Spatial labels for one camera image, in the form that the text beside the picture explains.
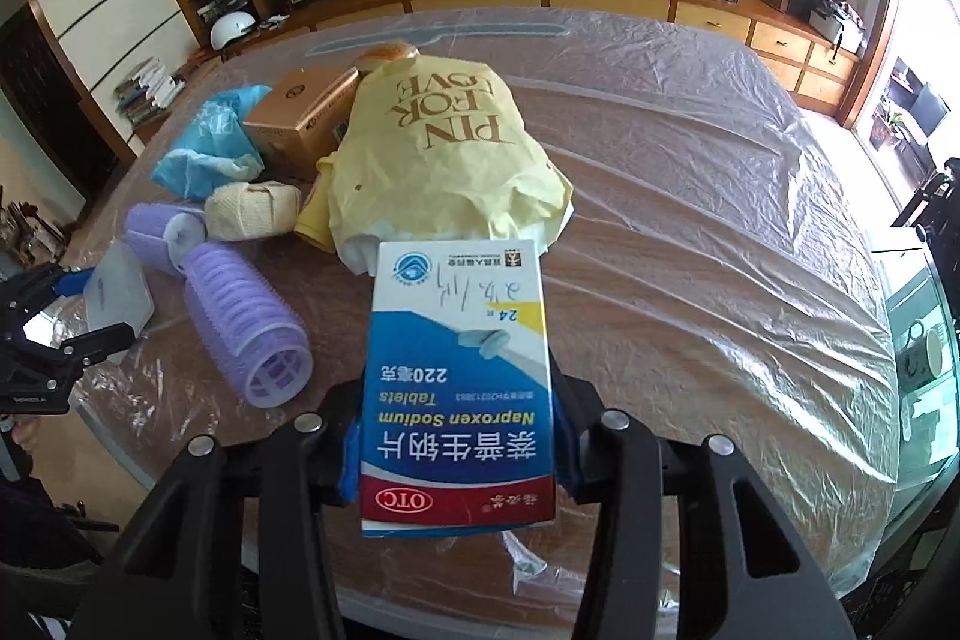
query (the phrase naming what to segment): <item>blue plastic bag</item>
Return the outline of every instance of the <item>blue plastic bag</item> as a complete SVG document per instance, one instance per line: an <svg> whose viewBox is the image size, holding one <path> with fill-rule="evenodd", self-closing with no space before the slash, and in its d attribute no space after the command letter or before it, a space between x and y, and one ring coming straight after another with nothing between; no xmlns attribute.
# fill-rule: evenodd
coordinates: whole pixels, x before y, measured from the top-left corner
<svg viewBox="0 0 960 640"><path fill-rule="evenodd" d="M204 201L227 183L256 179L263 172L263 159L242 124L268 92L266 85L250 85L211 95L150 179L190 201Z"/></svg>

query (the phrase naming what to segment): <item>orange cardboard box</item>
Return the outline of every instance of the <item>orange cardboard box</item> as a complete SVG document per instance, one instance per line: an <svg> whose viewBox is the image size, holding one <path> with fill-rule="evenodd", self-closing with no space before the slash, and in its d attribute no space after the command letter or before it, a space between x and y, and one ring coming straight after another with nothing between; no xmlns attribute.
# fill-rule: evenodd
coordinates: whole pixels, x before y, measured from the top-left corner
<svg viewBox="0 0 960 640"><path fill-rule="evenodd" d="M280 80L243 123L268 170L312 182L343 138L359 84L353 66L297 68Z"/></svg>

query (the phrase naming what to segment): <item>red stripe on box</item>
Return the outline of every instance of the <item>red stripe on box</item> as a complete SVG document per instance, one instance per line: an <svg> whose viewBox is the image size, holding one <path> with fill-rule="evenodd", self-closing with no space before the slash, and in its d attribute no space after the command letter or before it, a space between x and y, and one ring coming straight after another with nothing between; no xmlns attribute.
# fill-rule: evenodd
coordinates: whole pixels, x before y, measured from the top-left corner
<svg viewBox="0 0 960 640"><path fill-rule="evenodd" d="M553 520L554 504L549 476L485 488L436 488L360 476L360 512L369 521L430 527L539 524Z"/></svg>

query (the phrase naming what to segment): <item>silver screw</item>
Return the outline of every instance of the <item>silver screw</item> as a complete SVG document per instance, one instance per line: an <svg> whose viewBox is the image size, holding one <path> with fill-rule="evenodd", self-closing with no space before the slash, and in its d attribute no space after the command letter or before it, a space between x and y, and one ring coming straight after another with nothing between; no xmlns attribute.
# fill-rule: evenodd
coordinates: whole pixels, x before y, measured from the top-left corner
<svg viewBox="0 0 960 640"><path fill-rule="evenodd" d="M298 415L294 421L294 429L301 434L310 434L310 432L319 432L323 426L323 418L317 413L304 413Z"/></svg>
<svg viewBox="0 0 960 640"><path fill-rule="evenodd" d="M206 434L194 437L186 449L190 456L208 456L213 451L213 437L208 437Z"/></svg>
<svg viewBox="0 0 960 640"><path fill-rule="evenodd" d="M630 426L630 416L623 410L604 410L600 416L600 423L614 432L622 432Z"/></svg>
<svg viewBox="0 0 960 640"><path fill-rule="evenodd" d="M717 456L730 456L734 450L733 441L729 437L724 437L723 434L714 434L707 440L707 445Z"/></svg>

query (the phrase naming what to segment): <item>glass table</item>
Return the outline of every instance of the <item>glass table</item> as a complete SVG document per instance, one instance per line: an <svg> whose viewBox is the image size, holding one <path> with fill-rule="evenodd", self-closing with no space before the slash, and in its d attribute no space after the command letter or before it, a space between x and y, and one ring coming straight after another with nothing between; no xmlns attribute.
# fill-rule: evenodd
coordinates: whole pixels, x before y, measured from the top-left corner
<svg viewBox="0 0 960 640"><path fill-rule="evenodd" d="M933 256L911 228L872 232L875 267L886 299L895 352L911 339L911 324L936 330L943 345L943 371L931 381L907 390L901 381L901 443L896 494L874 569L899 550L934 509L958 473L957 371L960 353ZM918 329L913 327L913 336Z"/></svg>

